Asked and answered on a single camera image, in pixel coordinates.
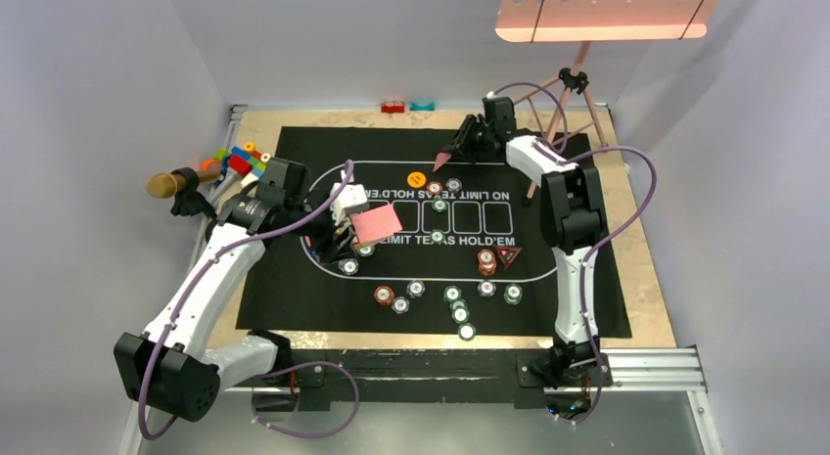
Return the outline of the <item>single blue poker chip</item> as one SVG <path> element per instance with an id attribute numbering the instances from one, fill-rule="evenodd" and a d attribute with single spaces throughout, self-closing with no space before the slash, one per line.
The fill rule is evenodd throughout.
<path id="1" fill-rule="evenodd" d="M 338 268 L 344 275 L 354 276 L 359 272 L 360 264 L 359 261 L 354 257 L 345 258 L 341 259 L 338 262 Z"/>

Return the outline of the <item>single green poker chip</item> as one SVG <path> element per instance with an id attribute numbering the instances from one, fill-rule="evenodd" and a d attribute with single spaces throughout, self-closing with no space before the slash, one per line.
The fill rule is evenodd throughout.
<path id="1" fill-rule="evenodd" d="M 370 257 L 375 253 L 376 247 L 374 245 L 364 246 L 359 248 L 356 252 L 361 257 Z"/>

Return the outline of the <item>red playing card box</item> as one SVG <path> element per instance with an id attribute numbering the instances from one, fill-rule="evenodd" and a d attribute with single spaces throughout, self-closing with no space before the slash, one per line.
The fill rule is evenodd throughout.
<path id="1" fill-rule="evenodd" d="M 337 252 L 360 249 L 355 227 L 349 220 L 345 220 L 336 227 L 333 234 L 333 241 Z"/>

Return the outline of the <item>red backed card deck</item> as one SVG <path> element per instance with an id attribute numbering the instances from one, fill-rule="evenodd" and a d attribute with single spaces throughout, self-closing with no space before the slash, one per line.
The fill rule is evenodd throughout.
<path id="1" fill-rule="evenodd" d="M 355 243 L 370 246 L 402 230 L 401 222 L 392 205 L 382 205 L 349 217 L 355 233 Z"/>

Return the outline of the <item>orange big blind button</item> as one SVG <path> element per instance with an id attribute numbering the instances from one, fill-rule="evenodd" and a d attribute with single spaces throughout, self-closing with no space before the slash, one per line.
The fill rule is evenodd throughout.
<path id="1" fill-rule="evenodd" d="M 413 171 L 407 175 L 406 182 L 411 188 L 420 189 L 427 184 L 427 177 L 420 171 Z"/>

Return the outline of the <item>red poker chip stack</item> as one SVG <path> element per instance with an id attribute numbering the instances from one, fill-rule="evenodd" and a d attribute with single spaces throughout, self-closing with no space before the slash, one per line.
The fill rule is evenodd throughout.
<path id="1" fill-rule="evenodd" d="M 375 289 L 373 297 L 377 303 L 390 306 L 395 299 L 395 293 L 391 287 L 382 285 Z"/>

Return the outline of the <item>blue poker chip stack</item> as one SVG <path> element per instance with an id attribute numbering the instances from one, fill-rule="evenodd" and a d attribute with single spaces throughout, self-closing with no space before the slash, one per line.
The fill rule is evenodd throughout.
<path id="1" fill-rule="evenodd" d="M 410 281 L 406 286 L 406 293 L 410 298 L 421 297 L 426 290 L 425 283 L 421 280 Z"/>

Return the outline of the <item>triangular all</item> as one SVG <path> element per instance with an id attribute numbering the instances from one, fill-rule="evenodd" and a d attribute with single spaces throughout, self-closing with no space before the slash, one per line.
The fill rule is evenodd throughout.
<path id="1" fill-rule="evenodd" d="M 497 247 L 496 253 L 501 264 L 508 268 L 521 253 L 522 249 L 519 247 Z"/>

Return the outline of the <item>small red chip stack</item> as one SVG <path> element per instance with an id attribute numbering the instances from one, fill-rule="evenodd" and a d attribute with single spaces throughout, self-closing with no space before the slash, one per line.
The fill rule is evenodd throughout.
<path id="1" fill-rule="evenodd" d="M 497 268 L 496 254 L 489 249 L 482 249 L 477 254 L 478 270 L 483 276 L 492 276 Z"/>

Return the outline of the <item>small green chip stack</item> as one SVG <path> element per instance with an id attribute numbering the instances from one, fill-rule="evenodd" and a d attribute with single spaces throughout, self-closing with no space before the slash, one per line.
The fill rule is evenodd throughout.
<path id="1" fill-rule="evenodd" d="M 508 284 L 504 289 L 503 297 L 506 303 L 517 305 L 523 299 L 523 289 L 518 284 Z"/>

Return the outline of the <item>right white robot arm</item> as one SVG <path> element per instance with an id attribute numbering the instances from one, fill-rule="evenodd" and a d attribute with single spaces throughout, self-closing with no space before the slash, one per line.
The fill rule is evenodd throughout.
<path id="1" fill-rule="evenodd" d="M 548 367 L 557 381 L 571 384 L 600 357 L 593 274 L 607 216 L 599 174 L 593 166 L 566 160 L 533 132 L 520 131 L 512 99 L 490 93 L 483 105 L 483 113 L 467 115 L 439 149 L 434 168 L 452 159 L 500 161 L 539 189 L 539 228 L 552 249 L 557 272 L 555 339 Z"/>

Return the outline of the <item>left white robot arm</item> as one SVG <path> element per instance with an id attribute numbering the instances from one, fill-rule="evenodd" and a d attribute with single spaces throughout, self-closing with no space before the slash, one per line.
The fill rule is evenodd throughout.
<path id="1" fill-rule="evenodd" d="M 266 241 L 297 233 L 328 213 L 353 173 L 354 163 L 347 160 L 329 198 L 279 228 L 271 219 L 273 203 L 253 188 L 225 203 L 201 257 L 165 309 L 141 334 L 124 333 L 115 343 L 116 366 L 127 396 L 138 404 L 144 437 L 160 437 L 148 428 L 150 408 L 172 420 L 198 422 L 221 391 L 252 379 L 278 386 L 300 369 L 289 340 L 274 333 L 251 331 L 219 349 L 208 348 L 208 338 L 231 295 L 264 255 Z"/>

